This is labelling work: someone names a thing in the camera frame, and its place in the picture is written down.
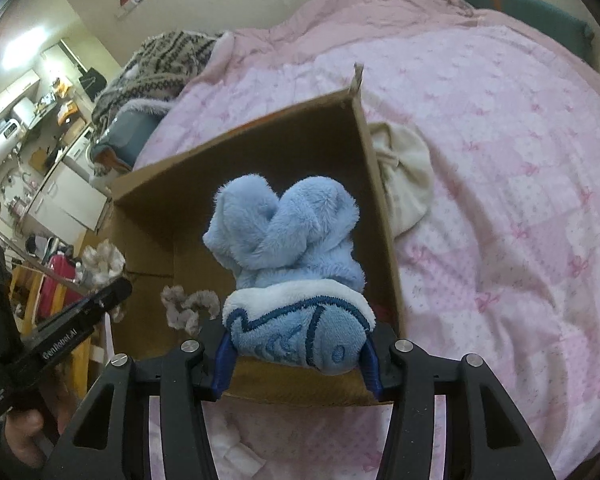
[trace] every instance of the blue plush towel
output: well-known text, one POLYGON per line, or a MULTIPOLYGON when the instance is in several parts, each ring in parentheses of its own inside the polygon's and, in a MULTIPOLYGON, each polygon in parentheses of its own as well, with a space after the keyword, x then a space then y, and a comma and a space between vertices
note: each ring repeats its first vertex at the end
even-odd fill
POLYGON ((222 323, 240 355, 337 375, 358 364, 376 317, 345 285, 301 280, 236 290, 224 302, 222 323))
POLYGON ((329 278, 362 292, 365 275, 351 256, 358 216, 353 197, 330 178, 306 178, 278 198, 249 174, 218 191, 202 240, 238 289, 329 278))

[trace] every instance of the bed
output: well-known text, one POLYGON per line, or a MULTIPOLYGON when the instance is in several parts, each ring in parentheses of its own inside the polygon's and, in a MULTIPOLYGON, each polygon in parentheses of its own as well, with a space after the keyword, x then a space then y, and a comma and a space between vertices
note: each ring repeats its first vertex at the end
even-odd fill
MULTIPOLYGON (((436 176, 429 213, 395 239, 408 337, 483 356, 566 478, 600 451, 600 76, 560 44, 462 0, 311 0, 225 34, 135 168, 339 89, 354 62, 367 121, 416 123, 436 176)), ((390 412, 205 405, 267 460, 261 479, 375 478, 390 412)))

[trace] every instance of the metal bolt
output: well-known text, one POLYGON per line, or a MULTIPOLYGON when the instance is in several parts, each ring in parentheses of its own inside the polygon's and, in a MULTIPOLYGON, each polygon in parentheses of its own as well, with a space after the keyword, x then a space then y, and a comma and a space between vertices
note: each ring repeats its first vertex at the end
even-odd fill
POLYGON ((478 354, 467 354, 466 361, 475 368, 482 366, 482 364, 484 363, 484 361, 478 354))
POLYGON ((129 358, 126 354, 115 354, 111 359, 111 364, 114 366, 124 366, 129 358))
POLYGON ((189 339, 180 345, 180 350, 189 354, 195 352, 198 348, 200 348, 200 343, 193 339, 189 339))
POLYGON ((394 346, 398 352, 411 352, 413 350, 413 343, 408 339, 398 339, 394 346))

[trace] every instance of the pink blanket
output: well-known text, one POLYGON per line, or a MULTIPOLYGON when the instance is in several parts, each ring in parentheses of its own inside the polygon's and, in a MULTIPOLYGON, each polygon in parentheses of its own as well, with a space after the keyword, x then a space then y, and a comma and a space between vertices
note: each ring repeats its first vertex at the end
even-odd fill
MULTIPOLYGON (((436 175, 430 212, 395 240, 408 337, 482 355, 565 478, 600 447, 600 76, 561 46, 461 0, 312 0, 225 37, 137 167, 341 88, 355 61, 367 120, 413 120, 436 175)), ((268 461, 256 478, 289 479, 375 478, 390 415, 205 410, 268 461)), ((432 478, 443 428, 437 410, 432 478)))

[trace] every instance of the dark blue embroidered line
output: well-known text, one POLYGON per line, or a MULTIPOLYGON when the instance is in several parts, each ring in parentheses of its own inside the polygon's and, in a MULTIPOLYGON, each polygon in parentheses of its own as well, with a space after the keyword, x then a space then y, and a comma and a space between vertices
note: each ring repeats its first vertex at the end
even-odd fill
POLYGON ((277 317, 284 316, 285 314, 289 314, 291 312, 296 312, 298 310, 304 310, 306 308, 315 307, 315 312, 311 318, 309 323, 309 327, 306 333, 306 342, 305 342, 305 351, 306 351, 306 362, 309 366, 315 367, 314 364, 314 338, 315 338, 315 330, 317 329, 318 322, 320 321, 320 317, 322 313, 325 311, 325 308, 322 306, 323 303, 334 304, 335 306, 349 312, 357 322, 362 325, 362 328, 368 333, 371 330, 371 326, 369 325, 366 317, 362 315, 362 313, 348 301, 342 300, 341 298, 334 298, 333 296, 314 296, 313 298, 308 298, 307 300, 297 301, 291 305, 278 307, 271 312, 267 312, 264 316, 259 317, 254 321, 249 321, 249 314, 243 308, 236 308, 226 319, 226 323, 224 326, 231 330, 231 326, 234 324, 234 321, 240 318, 240 325, 242 328, 242 332, 251 332, 256 330, 258 327, 261 327, 265 323, 271 321, 272 319, 276 319, 277 317))
POLYGON ((309 328, 306 330, 306 341, 304 342, 304 351, 306 353, 306 363, 309 366, 315 368, 314 363, 314 339, 315 339, 315 329, 318 327, 318 322, 320 321, 320 316, 324 312, 324 307, 318 305, 315 307, 314 315, 311 317, 311 321, 309 322, 309 328))

